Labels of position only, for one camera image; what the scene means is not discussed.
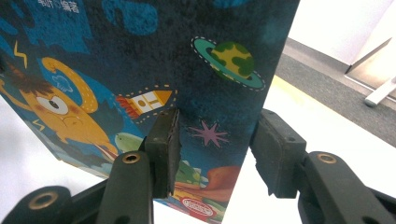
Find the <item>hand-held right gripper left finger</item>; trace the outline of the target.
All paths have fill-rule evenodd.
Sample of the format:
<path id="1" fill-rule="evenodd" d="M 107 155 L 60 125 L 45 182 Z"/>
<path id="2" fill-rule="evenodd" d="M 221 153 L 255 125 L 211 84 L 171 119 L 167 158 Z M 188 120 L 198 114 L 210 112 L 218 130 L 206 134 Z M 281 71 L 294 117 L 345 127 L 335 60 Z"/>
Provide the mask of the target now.
<path id="1" fill-rule="evenodd" d="M 179 110 L 171 108 L 161 112 L 145 142 L 154 168 L 153 197 L 156 199 L 165 199 L 174 193 L 180 162 L 179 137 Z"/>

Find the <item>dark blue cartoon picture book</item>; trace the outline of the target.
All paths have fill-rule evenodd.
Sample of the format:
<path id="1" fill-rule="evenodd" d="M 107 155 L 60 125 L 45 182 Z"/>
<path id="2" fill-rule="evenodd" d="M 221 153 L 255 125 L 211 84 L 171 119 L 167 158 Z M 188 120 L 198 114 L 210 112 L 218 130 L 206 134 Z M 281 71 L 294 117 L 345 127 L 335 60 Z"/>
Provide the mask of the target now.
<path id="1" fill-rule="evenodd" d="M 221 224 L 300 0 L 0 0 L 0 96 L 49 151 L 106 177 L 162 112 L 164 204 Z"/>

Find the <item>white stand foot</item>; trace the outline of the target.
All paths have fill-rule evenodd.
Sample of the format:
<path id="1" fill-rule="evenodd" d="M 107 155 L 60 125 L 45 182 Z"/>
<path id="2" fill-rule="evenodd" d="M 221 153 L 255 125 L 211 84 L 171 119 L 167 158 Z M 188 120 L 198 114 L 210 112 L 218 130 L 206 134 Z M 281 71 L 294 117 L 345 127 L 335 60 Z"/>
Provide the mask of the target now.
<path id="1" fill-rule="evenodd" d="M 369 94 L 365 99 L 364 103 L 367 106 L 375 107 L 382 100 L 384 100 L 390 93 L 396 90 L 396 77 L 393 77 L 378 87 L 375 91 Z"/>

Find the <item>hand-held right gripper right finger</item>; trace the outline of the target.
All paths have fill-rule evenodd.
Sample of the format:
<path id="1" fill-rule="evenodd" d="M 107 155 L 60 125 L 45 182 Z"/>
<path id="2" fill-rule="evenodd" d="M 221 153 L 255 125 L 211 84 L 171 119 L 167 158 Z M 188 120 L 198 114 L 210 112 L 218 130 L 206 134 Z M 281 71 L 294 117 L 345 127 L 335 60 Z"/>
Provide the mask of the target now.
<path id="1" fill-rule="evenodd" d="M 277 113 L 263 109 L 249 146 L 268 194 L 295 198 L 294 170 L 303 160 L 306 141 Z"/>

